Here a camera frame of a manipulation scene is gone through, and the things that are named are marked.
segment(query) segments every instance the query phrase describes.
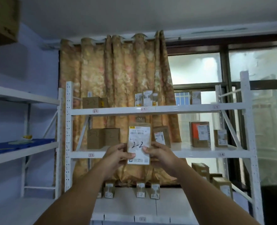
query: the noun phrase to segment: curtain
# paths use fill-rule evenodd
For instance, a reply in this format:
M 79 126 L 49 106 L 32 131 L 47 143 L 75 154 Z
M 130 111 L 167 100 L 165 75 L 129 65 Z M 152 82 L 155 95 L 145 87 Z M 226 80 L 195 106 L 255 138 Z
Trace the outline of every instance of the curtain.
M 68 40 L 62 40 L 60 87 L 65 88 L 67 81 L 74 82 L 75 97 L 87 97 L 88 91 L 91 91 L 93 96 L 107 97 L 110 107 L 134 106 L 134 94 L 146 89 L 158 92 L 159 106 L 176 105 L 163 31 L 156 32 L 155 39 L 148 41 L 144 34 L 136 34 L 133 42 L 122 42 L 120 36 L 107 36 L 103 44 L 83 38 L 81 45 L 73 46 Z M 74 109 L 80 109 L 82 105 L 80 101 L 74 100 L 73 106 Z M 73 150 L 80 138 L 84 119 L 84 116 L 74 117 Z M 131 115 L 94 117 L 93 128 L 120 128 L 121 142 L 126 143 L 128 123 L 132 121 L 135 121 L 135 116 Z M 171 142 L 181 142 L 177 115 L 148 115 L 146 122 L 153 127 L 169 126 Z M 86 149 L 86 140 L 84 136 L 82 150 Z M 87 171 L 88 160 L 79 159 L 75 165 L 73 182 Z M 160 181 L 161 185 L 176 184 L 176 180 L 162 169 L 140 165 L 120 167 L 113 179 L 122 186 L 152 179 Z

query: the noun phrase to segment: small cardboard box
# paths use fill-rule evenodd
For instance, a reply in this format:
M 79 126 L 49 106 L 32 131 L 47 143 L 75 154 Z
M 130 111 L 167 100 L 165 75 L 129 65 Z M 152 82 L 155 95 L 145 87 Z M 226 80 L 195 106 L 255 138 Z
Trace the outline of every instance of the small cardboard box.
M 153 106 L 153 91 L 143 91 L 143 104 L 144 106 Z
M 206 164 L 192 162 L 192 168 L 203 178 L 209 181 L 209 167 Z
M 144 116 L 136 117 L 136 122 L 145 123 L 146 117 L 144 117 Z
M 213 182 L 213 178 L 222 178 L 223 175 L 222 174 L 209 174 L 209 182 L 212 183 Z
M 226 130 L 214 130 L 214 145 L 220 148 L 228 147 Z
M 105 198 L 114 198 L 115 194 L 115 181 L 106 181 L 104 187 L 104 197 Z
M 127 151 L 135 153 L 133 159 L 127 160 L 128 164 L 149 165 L 150 156 L 143 152 L 143 146 L 151 146 L 151 124 L 130 123 L 128 127 Z
M 17 42 L 20 5 L 19 0 L 0 0 L 0 45 Z
M 105 131 L 104 129 L 88 130 L 87 149 L 100 149 L 104 147 Z
M 143 106 L 143 93 L 134 94 L 134 106 Z
M 136 197 L 138 197 L 138 198 L 145 198 L 145 195 L 146 195 L 145 183 L 138 182 L 136 184 Z
M 104 129 L 106 146 L 113 146 L 121 143 L 120 128 Z
M 170 135 L 169 135 L 169 127 L 164 126 L 157 126 L 153 127 L 153 133 L 155 141 L 158 143 L 161 143 L 163 145 L 168 146 L 171 148 L 171 141 L 170 141 Z
M 190 122 L 191 145 L 196 148 L 211 147 L 211 136 L 209 131 L 209 122 Z
M 155 92 L 152 94 L 152 105 L 153 106 L 158 106 L 158 93 Z
M 103 185 L 101 185 L 100 189 L 99 189 L 99 193 L 97 195 L 97 198 L 102 198 L 103 197 Z
M 212 184 L 233 199 L 231 181 L 226 178 L 214 177 Z
M 108 101 L 107 101 L 107 97 L 101 97 L 101 106 L 102 108 L 108 108 Z
M 200 91 L 192 91 L 190 94 L 189 103 L 193 104 L 201 104 L 201 92 Z
M 102 108 L 102 100 L 100 97 L 85 97 L 82 98 L 83 109 Z
M 151 199 L 159 200 L 160 198 L 160 185 L 159 182 L 152 182 L 151 183 Z

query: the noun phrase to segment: shelving unit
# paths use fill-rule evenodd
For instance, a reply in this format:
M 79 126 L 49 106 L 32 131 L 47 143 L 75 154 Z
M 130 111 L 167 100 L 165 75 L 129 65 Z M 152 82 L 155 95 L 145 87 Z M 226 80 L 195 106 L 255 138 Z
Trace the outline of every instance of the shelving unit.
M 45 189 L 55 190 L 55 199 L 61 195 L 61 167 L 62 167 L 62 114 L 63 114 L 63 89 L 58 90 L 58 99 L 49 98 L 46 96 L 34 95 L 31 93 L 13 90 L 5 87 L 0 87 L 0 100 L 21 103 L 26 106 L 24 114 L 24 135 L 29 134 L 29 117 L 30 108 L 33 103 L 48 103 L 57 106 L 57 111 L 54 114 L 52 121 L 43 134 L 46 137 L 55 121 L 57 124 L 57 141 L 39 145 L 35 147 L 28 147 L 16 151 L 0 154 L 0 163 L 8 162 L 14 159 L 22 159 L 22 176 L 21 176 L 21 198 L 6 202 L 0 206 L 0 225 L 13 224 L 13 225 L 32 225 L 38 217 L 54 202 L 54 199 L 36 199 L 24 198 L 25 189 Z M 42 186 L 27 186 L 25 183 L 27 168 L 31 162 L 32 155 L 56 149 L 56 180 L 55 186 L 42 187 Z
M 180 158 L 244 158 L 246 166 L 249 166 L 252 198 L 241 193 L 253 204 L 253 212 L 256 220 L 264 224 L 262 197 L 259 182 L 259 170 L 257 150 L 255 144 L 255 131 L 252 113 L 252 94 L 250 91 L 249 73 L 241 72 L 241 89 L 227 94 L 221 93 L 221 86 L 216 86 L 216 104 L 185 105 L 185 106 L 145 106 L 145 107 L 116 107 L 101 109 L 73 109 L 73 83 L 66 83 L 66 138 L 65 138 L 65 191 L 72 185 L 72 175 L 78 158 L 102 158 L 106 149 L 86 150 L 81 148 L 81 142 L 85 128 L 91 127 L 92 116 L 110 115 L 152 115 L 152 114 L 179 114 L 179 113 L 220 113 L 220 125 L 227 124 L 234 138 L 236 147 L 227 148 L 193 148 L 188 143 L 173 143 L 171 146 L 175 155 Z M 242 102 L 222 103 L 221 98 L 231 93 L 242 93 Z M 243 149 L 237 138 L 225 110 L 243 110 L 247 148 Z M 73 143 L 73 116 L 85 115 L 85 124 L 80 135 L 76 151 L 72 151 Z M 116 188 L 114 199 L 97 199 L 92 220 L 104 221 L 128 221 L 171 224 L 198 224 L 187 202 L 182 189 L 161 188 L 161 199 L 152 200 L 148 196 L 144 199 L 136 197 L 131 188 Z

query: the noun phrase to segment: curtain fold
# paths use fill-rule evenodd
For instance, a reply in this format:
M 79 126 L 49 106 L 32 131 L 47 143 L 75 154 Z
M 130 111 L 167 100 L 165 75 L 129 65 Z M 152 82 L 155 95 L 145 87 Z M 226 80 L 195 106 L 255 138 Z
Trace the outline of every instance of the curtain fold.
M 134 94 L 146 89 L 158 92 L 159 106 L 176 105 L 163 31 L 156 32 L 155 39 L 148 41 L 144 34 L 136 34 L 133 42 L 122 42 L 122 38 L 116 35 L 107 36 L 104 44 L 95 44 L 92 39 L 83 38 L 81 45 L 73 46 L 68 40 L 62 40 L 60 87 L 65 88 L 67 81 L 74 82 L 76 97 L 87 97 L 88 91 L 91 91 L 93 96 L 107 97 L 110 107 L 134 106 Z M 82 105 L 75 100 L 73 106 L 80 109 Z M 84 116 L 74 118 L 73 150 L 76 149 L 84 119 Z M 94 117 L 93 128 L 120 128 L 121 142 L 126 143 L 128 124 L 132 121 L 135 121 L 133 115 Z M 146 122 L 152 126 L 169 126 L 171 141 L 181 142 L 177 115 L 147 115 Z M 82 150 L 86 150 L 86 141 L 85 134 Z M 88 160 L 79 159 L 73 182 L 87 171 Z M 113 178 L 122 186 L 152 179 L 159 180 L 161 185 L 176 184 L 174 178 L 152 166 L 125 165 Z

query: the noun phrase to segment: white ceiling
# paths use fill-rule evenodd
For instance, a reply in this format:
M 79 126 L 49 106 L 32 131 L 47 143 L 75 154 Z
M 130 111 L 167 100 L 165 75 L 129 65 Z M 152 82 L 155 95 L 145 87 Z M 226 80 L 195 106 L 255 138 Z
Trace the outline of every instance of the white ceiling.
M 277 21 L 277 0 L 21 0 L 44 39 Z

